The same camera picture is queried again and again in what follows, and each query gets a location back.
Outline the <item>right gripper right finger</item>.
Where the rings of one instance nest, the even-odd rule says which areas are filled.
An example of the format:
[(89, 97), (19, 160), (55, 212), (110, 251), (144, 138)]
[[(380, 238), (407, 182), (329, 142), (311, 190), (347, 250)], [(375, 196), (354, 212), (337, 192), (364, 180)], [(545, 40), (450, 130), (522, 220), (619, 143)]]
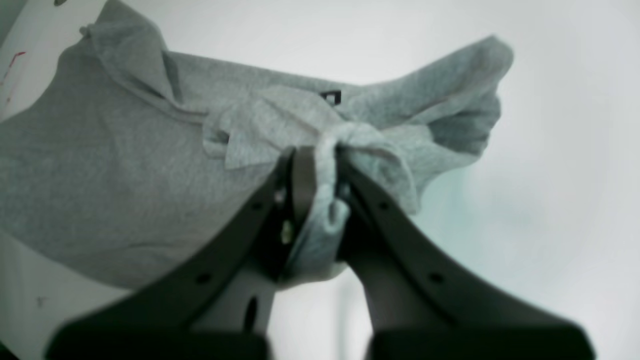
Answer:
[(337, 169), (351, 210), (338, 255), (365, 292), (367, 360), (594, 360), (577, 323), (459, 264), (346, 155)]

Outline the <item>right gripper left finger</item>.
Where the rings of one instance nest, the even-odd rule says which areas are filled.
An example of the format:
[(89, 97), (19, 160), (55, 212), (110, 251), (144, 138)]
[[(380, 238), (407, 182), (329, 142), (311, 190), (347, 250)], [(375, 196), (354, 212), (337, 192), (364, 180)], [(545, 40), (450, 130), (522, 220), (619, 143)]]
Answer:
[(315, 191), (314, 150), (291, 147), (224, 229), (153, 284), (63, 326), (48, 360), (272, 360), (278, 284)]

